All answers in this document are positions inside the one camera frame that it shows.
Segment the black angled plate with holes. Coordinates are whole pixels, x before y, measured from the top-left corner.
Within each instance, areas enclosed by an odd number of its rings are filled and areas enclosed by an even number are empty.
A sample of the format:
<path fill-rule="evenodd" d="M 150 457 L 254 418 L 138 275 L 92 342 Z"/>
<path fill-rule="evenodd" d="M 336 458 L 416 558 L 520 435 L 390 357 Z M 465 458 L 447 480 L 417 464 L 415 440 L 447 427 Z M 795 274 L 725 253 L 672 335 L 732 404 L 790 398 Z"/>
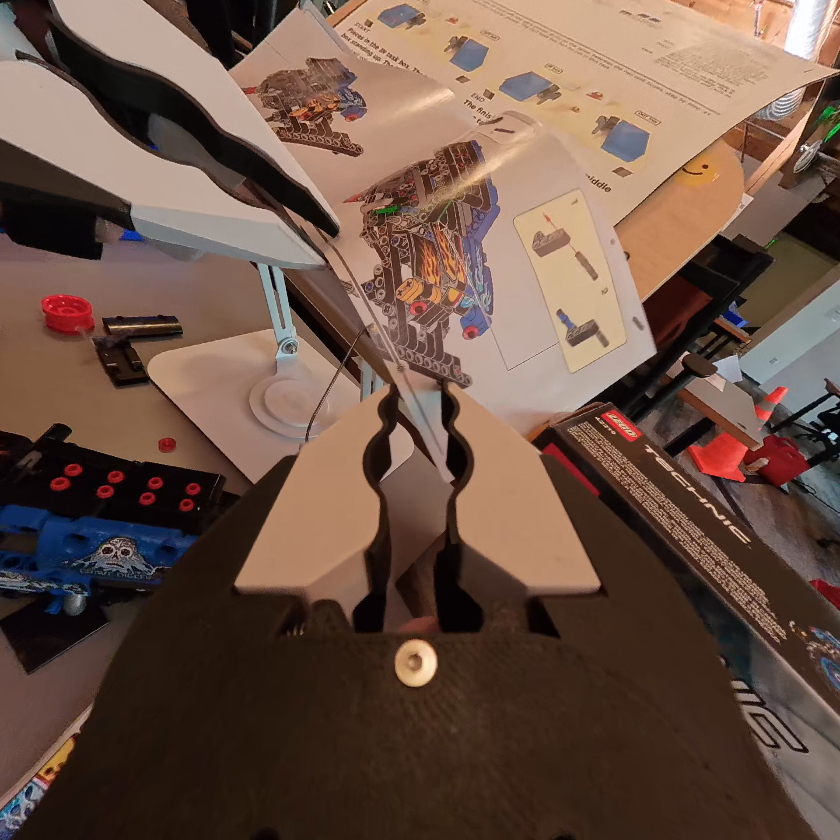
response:
<path fill-rule="evenodd" d="M 103 335 L 91 339 L 102 369 L 116 388 L 151 382 L 129 339 Z"/>

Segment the glossy black beam piece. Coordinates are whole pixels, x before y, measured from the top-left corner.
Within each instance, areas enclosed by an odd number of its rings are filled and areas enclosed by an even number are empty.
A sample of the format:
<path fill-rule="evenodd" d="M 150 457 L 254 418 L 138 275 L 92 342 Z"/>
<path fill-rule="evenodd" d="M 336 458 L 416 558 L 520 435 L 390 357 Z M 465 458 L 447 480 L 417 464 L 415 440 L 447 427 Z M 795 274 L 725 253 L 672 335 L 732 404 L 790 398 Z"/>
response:
<path fill-rule="evenodd" d="M 183 336 L 183 326 L 176 316 L 102 318 L 104 332 L 126 340 L 147 340 L 156 338 L 177 338 Z"/>

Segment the wide red wheel rim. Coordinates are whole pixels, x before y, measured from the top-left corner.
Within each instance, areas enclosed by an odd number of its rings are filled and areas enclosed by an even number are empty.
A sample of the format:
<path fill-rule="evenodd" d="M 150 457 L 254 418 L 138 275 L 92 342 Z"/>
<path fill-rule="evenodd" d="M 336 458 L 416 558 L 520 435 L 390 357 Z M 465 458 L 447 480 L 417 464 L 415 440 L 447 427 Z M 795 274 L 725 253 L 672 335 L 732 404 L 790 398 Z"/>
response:
<path fill-rule="evenodd" d="M 62 335 L 76 336 L 95 330 L 90 302 L 82 297 L 56 294 L 41 301 L 47 329 Z"/>

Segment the blue black toy truck model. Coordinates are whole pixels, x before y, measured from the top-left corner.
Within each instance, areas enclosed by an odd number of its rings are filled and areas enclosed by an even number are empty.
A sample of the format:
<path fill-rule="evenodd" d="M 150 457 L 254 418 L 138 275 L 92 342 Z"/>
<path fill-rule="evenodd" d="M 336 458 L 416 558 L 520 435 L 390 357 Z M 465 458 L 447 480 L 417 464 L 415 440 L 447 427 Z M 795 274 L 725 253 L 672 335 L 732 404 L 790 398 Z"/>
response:
<path fill-rule="evenodd" d="M 1 589 L 77 615 L 107 592 L 152 592 L 238 495 L 222 475 L 108 455 L 70 433 L 1 433 Z"/>

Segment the printed task instruction sheet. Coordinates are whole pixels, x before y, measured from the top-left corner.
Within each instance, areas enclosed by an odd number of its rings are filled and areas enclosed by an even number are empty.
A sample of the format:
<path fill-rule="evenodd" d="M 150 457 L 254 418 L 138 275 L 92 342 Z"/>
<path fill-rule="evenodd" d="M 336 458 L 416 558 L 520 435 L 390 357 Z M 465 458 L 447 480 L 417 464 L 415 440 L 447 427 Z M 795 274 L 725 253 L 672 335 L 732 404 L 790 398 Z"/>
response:
<path fill-rule="evenodd" d="M 613 224 L 737 123 L 836 74 L 671 2 L 370 1 L 335 29 L 475 121 L 554 131 Z"/>

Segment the grey desk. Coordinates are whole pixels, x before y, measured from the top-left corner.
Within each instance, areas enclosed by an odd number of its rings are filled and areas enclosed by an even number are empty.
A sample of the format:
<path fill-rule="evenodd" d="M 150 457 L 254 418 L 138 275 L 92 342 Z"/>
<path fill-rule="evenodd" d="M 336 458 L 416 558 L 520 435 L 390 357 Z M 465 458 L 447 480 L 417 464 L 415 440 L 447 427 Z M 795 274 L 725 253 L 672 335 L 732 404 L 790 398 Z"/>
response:
<path fill-rule="evenodd" d="M 55 423 L 81 446 L 127 459 L 167 460 L 224 475 L 237 495 L 250 481 L 154 385 L 114 388 L 89 342 L 49 331 L 40 302 L 55 293 L 87 299 L 96 315 L 174 314 L 184 344 L 270 326 L 256 268 L 210 255 L 182 262 L 139 243 L 106 248 L 100 261 L 19 247 L 2 237 L 2 430 L 36 438 Z M 175 452 L 158 449 L 163 437 Z M 93 702 L 145 598 L 106 607 L 108 624 L 27 675 L 1 641 L 2 795 Z"/>

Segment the black square tile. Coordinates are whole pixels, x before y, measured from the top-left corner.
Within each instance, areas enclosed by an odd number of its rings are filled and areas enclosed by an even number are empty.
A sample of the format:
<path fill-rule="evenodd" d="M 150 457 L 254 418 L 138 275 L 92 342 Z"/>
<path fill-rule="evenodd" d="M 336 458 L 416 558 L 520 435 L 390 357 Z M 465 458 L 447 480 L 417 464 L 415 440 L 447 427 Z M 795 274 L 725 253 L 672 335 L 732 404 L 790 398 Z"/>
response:
<path fill-rule="evenodd" d="M 98 605 L 88 605 L 79 615 L 70 616 L 61 607 L 57 612 L 47 610 L 51 603 L 49 596 L 39 597 L 1 619 L 2 635 L 27 675 L 109 623 Z"/>

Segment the large orange traffic cone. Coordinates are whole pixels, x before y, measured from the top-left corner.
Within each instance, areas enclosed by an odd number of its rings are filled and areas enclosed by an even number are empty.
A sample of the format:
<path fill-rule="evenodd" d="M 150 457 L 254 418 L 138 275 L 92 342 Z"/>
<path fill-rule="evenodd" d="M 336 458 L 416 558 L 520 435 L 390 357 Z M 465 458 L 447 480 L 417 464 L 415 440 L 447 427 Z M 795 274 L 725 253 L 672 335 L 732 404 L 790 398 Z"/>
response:
<path fill-rule="evenodd" d="M 750 448 L 735 437 L 721 433 L 705 446 L 691 445 L 686 449 L 700 473 L 712 478 L 743 483 L 748 478 L 741 471 L 743 457 L 761 448 L 763 442 Z"/>

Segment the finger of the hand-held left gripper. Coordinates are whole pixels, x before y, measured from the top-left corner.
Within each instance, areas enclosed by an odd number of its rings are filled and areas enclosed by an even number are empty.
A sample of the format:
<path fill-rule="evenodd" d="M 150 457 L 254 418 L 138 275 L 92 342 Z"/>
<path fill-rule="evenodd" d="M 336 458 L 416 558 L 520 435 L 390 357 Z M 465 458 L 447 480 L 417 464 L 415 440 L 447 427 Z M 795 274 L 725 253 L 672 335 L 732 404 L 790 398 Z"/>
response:
<path fill-rule="evenodd" d="M 283 269 L 325 259 L 274 211 L 168 161 L 39 60 L 1 67 L 2 198 L 89 212 L 146 238 Z"/>
<path fill-rule="evenodd" d="M 285 207 L 328 236 L 339 221 L 224 66 L 141 1 L 54 1 L 49 32 L 66 72 L 111 107 L 149 119 L 152 143 L 236 192 Z"/>

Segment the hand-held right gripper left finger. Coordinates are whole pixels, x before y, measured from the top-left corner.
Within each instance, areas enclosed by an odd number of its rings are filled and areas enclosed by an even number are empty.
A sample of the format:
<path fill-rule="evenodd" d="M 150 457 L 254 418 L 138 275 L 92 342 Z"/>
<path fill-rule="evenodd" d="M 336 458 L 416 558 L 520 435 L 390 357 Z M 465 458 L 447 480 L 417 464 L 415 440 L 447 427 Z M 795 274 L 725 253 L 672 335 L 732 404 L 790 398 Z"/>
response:
<path fill-rule="evenodd" d="M 385 385 L 304 444 L 238 573 L 238 593 L 330 600 L 355 630 L 384 629 L 392 541 L 382 479 L 398 403 Z"/>

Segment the toy sticker sheet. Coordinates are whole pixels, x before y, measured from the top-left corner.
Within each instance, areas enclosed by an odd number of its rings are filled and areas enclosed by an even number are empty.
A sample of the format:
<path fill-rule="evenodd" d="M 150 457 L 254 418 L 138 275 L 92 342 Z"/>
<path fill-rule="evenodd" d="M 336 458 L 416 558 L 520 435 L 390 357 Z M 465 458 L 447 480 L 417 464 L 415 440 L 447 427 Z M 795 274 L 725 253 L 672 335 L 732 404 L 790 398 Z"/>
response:
<path fill-rule="evenodd" d="M 20 827 L 42 801 L 58 773 L 67 763 L 85 721 L 84 717 L 75 721 L 36 764 L 35 769 L 2 799 L 2 839 L 14 838 Z"/>

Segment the red plastic object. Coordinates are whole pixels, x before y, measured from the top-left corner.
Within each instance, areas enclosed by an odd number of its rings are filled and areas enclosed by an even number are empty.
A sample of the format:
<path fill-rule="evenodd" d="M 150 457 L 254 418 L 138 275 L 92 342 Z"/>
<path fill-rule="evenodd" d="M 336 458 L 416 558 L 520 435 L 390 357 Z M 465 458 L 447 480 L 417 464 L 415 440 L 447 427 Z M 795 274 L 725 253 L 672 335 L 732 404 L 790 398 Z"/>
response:
<path fill-rule="evenodd" d="M 789 437 L 767 436 L 762 451 L 762 457 L 768 459 L 768 463 L 759 474 L 773 487 L 780 489 L 812 468 L 808 458 Z"/>

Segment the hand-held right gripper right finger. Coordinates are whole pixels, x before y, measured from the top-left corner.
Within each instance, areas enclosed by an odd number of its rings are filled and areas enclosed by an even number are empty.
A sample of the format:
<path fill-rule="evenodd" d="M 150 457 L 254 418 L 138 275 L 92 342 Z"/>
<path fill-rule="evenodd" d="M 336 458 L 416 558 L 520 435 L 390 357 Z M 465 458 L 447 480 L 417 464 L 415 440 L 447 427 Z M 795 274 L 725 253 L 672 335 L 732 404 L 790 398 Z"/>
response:
<path fill-rule="evenodd" d="M 476 633 L 498 604 L 593 595 L 594 564 L 539 451 L 459 385 L 441 392 L 453 477 L 434 566 L 438 624 Z"/>

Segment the toy building instruction booklet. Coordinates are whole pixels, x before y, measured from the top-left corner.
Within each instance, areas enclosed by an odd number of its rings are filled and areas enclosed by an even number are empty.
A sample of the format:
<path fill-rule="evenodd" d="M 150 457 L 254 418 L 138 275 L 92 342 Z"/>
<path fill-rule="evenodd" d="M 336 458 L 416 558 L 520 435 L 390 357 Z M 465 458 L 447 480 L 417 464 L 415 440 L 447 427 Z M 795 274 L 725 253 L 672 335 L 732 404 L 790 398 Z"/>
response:
<path fill-rule="evenodd" d="M 357 57 L 292 12 L 231 76 L 325 196 L 312 232 L 428 443 L 451 382 L 520 432 L 655 351 L 627 257 L 560 139 Z"/>

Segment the black toy set box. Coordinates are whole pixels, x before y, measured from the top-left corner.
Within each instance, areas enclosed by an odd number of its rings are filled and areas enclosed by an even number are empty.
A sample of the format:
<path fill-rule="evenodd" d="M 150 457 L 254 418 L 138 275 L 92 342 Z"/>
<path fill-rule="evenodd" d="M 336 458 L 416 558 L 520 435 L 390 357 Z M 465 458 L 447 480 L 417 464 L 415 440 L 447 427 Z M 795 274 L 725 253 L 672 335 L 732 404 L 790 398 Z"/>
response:
<path fill-rule="evenodd" d="M 837 608 L 613 404 L 528 440 L 667 564 L 715 638 L 772 772 L 818 838 L 839 838 Z"/>

